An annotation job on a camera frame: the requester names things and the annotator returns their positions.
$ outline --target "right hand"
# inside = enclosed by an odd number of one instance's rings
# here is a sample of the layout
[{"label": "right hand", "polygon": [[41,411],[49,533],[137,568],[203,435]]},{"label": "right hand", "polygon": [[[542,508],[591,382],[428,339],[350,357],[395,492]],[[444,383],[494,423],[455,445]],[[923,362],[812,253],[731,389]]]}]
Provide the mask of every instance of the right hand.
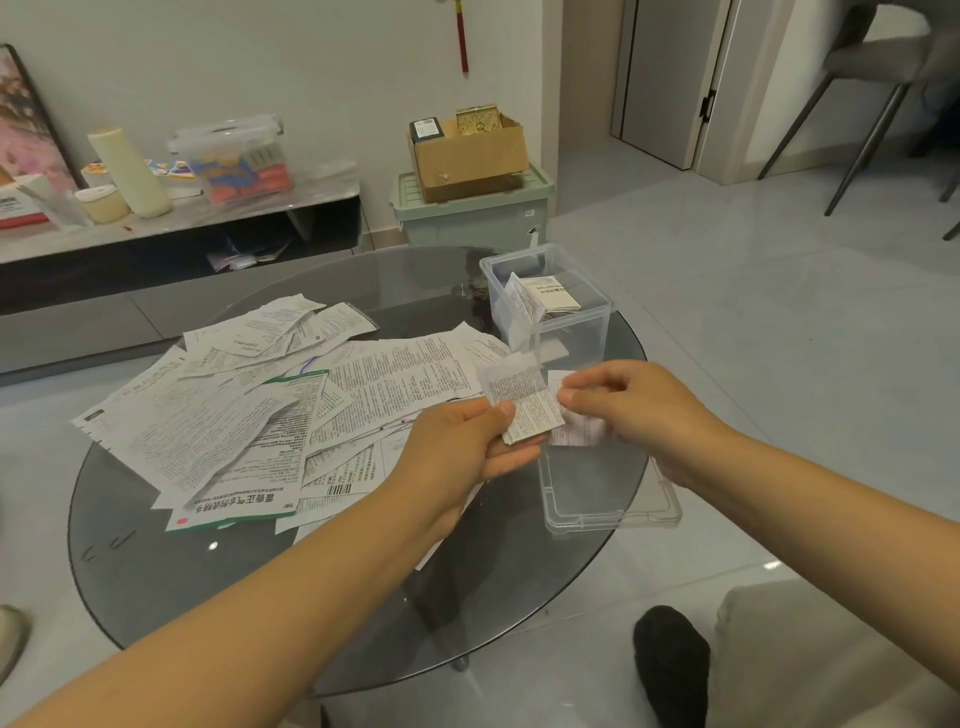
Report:
[{"label": "right hand", "polygon": [[607,361],[564,379],[557,401],[605,420],[620,437],[667,462],[684,462],[703,437],[730,429],[659,364]]}]

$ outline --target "framed picture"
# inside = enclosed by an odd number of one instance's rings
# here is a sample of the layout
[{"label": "framed picture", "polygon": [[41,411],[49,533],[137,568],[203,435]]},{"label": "framed picture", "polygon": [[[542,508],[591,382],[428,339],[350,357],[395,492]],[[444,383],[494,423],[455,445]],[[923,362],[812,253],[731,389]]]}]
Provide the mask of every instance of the framed picture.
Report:
[{"label": "framed picture", "polygon": [[59,190],[82,184],[13,47],[0,43],[0,166],[11,175],[45,175]]}]

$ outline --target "light green storage box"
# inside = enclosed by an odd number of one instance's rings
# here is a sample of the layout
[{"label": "light green storage box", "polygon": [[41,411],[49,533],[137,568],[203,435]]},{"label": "light green storage box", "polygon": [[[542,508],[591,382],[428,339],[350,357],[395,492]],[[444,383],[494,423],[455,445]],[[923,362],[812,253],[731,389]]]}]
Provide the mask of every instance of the light green storage box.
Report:
[{"label": "light green storage box", "polygon": [[555,185],[531,165],[508,192],[425,203],[417,175],[400,175],[390,196],[411,245],[461,245],[518,251],[546,242],[547,202]]}]

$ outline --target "round glass table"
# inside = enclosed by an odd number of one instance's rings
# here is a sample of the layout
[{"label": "round glass table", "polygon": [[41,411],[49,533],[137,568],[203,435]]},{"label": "round glass table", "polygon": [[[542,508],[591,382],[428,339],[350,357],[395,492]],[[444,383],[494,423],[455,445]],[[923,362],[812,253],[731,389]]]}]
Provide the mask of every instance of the round glass table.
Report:
[{"label": "round glass table", "polygon": [[[291,276],[224,311],[246,313],[302,293],[353,303],[381,326],[370,338],[408,338],[460,322],[496,333],[475,248],[394,248],[355,255]],[[645,358],[613,314],[606,358]],[[646,455],[616,487],[624,506],[636,493]],[[169,514],[152,511],[156,490],[97,445],[77,476],[68,547],[86,609],[123,648],[263,566],[293,543],[274,522],[165,533]],[[536,464],[488,483],[453,534],[412,573],[314,686],[333,695],[388,685],[466,657],[531,617],[592,561],[611,531],[555,536],[543,523]],[[309,579],[305,573],[302,578]],[[251,615],[247,629],[263,629]],[[243,640],[243,633],[237,634]]]}]

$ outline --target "chair leg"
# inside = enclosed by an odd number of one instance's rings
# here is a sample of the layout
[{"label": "chair leg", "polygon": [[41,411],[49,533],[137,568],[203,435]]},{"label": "chair leg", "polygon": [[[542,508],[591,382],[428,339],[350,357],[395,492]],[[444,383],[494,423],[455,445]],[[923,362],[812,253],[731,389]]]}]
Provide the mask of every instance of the chair leg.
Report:
[{"label": "chair leg", "polygon": [[957,191],[957,185],[960,185],[960,167],[956,168],[953,177],[950,178],[950,184],[947,185],[944,194],[940,196],[940,202],[949,202],[950,198],[953,197],[953,193]]},{"label": "chair leg", "polygon": [[770,172],[770,169],[777,163],[777,159],[780,158],[780,155],[783,154],[783,150],[786,149],[786,145],[790,143],[793,137],[800,130],[800,127],[804,125],[807,116],[810,115],[810,112],[813,111],[813,108],[817,105],[817,102],[823,98],[823,95],[827,92],[830,84],[833,83],[833,79],[836,77],[832,74],[827,74],[824,76],[824,79],[820,82],[820,85],[816,87],[813,91],[813,95],[810,96],[809,101],[806,102],[803,110],[800,112],[800,115],[794,120],[793,124],[790,126],[790,129],[787,130],[786,136],[780,141],[780,144],[777,145],[777,149],[774,150],[774,155],[770,157],[766,164],[763,165],[763,169],[760,170],[760,176],[757,177],[758,180],[762,180],[767,176],[767,173]]},{"label": "chair leg", "polygon": [[950,232],[944,235],[944,240],[952,240],[957,236],[958,232],[960,232],[960,223],[957,223],[952,228],[950,228]]},{"label": "chair leg", "polygon": [[900,108],[900,104],[903,103],[903,97],[906,96],[906,92],[909,90],[910,84],[897,84],[894,86],[894,90],[891,92],[890,98],[887,99],[887,103],[883,107],[883,111],[881,111],[880,116],[876,118],[874,127],[870,130],[870,133],[867,134],[867,138],[864,140],[863,146],[860,147],[860,153],[856,156],[856,159],[853,161],[853,164],[851,164],[850,169],[847,170],[847,175],[844,177],[843,181],[840,182],[840,186],[837,187],[837,191],[834,193],[833,199],[830,200],[830,204],[827,206],[827,211],[824,213],[826,216],[833,214],[833,211],[837,207],[837,203],[840,202],[840,198],[843,197],[844,192],[847,191],[847,187],[850,186],[853,178],[856,177],[857,173],[861,169],[863,169],[863,165],[876,151],[876,147],[879,146],[884,135],[887,133],[887,130],[890,129],[890,124],[893,122],[894,116],[897,115],[897,110]]}]

